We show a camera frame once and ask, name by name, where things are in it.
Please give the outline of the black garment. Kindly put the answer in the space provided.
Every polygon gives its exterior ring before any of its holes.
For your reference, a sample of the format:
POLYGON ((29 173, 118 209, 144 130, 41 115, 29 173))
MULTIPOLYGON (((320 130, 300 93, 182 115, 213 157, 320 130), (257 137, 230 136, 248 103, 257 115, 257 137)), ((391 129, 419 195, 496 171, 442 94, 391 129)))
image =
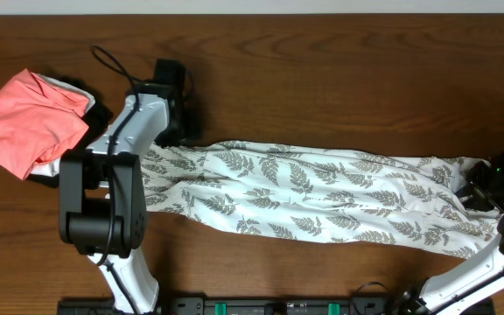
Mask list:
MULTIPOLYGON (((102 94, 81 79, 67 76, 54 79, 44 75, 42 75, 42 78, 61 88, 85 95, 89 99, 85 114, 81 118, 88 126, 88 130, 73 147, 73 151, 84 151, 89 144, 98 139, 106 130, 109 126, 109 121, 113 117, 113 113, 102 103, 102 94)), ((57 158, 49 164, 35 166, 26 180, 43 186, 57 188, 59 186, 59 173, 60 160, 57 158)))

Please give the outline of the pink garment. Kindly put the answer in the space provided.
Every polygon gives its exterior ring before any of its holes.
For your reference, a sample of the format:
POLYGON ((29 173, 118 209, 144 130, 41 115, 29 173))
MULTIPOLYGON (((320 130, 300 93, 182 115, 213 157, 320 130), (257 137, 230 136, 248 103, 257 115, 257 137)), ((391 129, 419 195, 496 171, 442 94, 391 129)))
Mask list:
POLYGON ((0 89, 0 165, 19 179, 53 176, 61 156, 89 126, 95 98, 71 84, 24 69, 0 89))

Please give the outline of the white fern print dress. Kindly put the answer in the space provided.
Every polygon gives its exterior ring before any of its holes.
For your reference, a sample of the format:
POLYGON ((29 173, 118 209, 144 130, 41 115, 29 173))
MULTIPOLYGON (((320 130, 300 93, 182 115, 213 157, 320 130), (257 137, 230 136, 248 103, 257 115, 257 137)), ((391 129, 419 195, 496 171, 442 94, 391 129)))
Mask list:
POLYGON ((465 206, 470 157, 387 157, 274 143, 151 146, 146 206, 211 228, 303 242, 374 242, 468 258, 501 212, 465 206))

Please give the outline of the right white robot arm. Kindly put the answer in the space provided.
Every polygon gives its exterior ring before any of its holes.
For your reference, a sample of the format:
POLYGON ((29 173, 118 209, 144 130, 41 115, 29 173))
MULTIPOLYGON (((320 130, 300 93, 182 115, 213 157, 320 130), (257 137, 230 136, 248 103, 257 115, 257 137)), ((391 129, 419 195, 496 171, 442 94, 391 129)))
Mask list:
POLYGON ((387 314, 460 314, 504 290, 504 151, 489 163, 477 163, 456 195, 464 199, 465 207, 500 211, 497 235, 457 267, 389 302, 387 314))

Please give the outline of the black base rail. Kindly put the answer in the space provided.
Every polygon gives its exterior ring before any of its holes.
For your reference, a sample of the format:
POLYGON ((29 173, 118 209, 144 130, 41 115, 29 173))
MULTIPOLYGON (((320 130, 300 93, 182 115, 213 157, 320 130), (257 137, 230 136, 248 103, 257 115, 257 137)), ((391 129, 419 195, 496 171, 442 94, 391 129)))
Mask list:
MULTIPOLYGON (((204 295, 163 300, 153 311, 133 313, 114 306, 112 299, 71 298, 59 301, 58 315, 152 314, 152 315, 379 315, 379 314, 449 314, 445 310, 426 309, 423 301, 401 300, 394 304, 386 294, 357 294, 345 299, 211 299, 204 295)), ((494 315, 494 303, 487 298, 465 311, 450 314, 494 315)))

